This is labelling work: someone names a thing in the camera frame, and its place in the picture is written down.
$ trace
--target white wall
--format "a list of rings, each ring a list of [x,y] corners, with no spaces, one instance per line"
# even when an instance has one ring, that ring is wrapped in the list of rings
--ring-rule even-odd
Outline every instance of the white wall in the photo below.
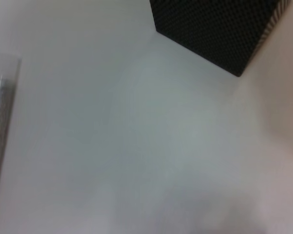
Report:
[[[293,234],[293,3],[242,78],[147,0],[0,0],[0,52],[23,59],[0,234]]]

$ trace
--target transparent cylinder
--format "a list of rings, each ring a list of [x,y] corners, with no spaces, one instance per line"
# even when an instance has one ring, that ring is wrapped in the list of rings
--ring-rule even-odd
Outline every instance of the transparent cylinder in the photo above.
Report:
[[[5,151],[19,66],[18,57],[0,55],[0,166]]]

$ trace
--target patterned surface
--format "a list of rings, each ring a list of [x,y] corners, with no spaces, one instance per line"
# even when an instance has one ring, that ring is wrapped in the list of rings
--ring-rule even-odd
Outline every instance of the patterned surface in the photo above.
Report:
[[[150,2],[159,33],[240,76],[279,1]]]
[[[291,2],[291,0],[281,0],[278,4],[276,9],[274,10],[269,23],[267,24],[254,52],[253,55],[251,56],[251,59],[256,55],[256,53],[258,52],[258,50],[261,48],[261,46],[263,45],[263,43],[265,42],[265,40],[268,38],[268,36],[270,35],[270,33],[272,32],[273,28],[276,26],[277,22],[281,19],[281,16],[283,15],[283,13],[285,12],[285,10],[287,9],[289,3]]]

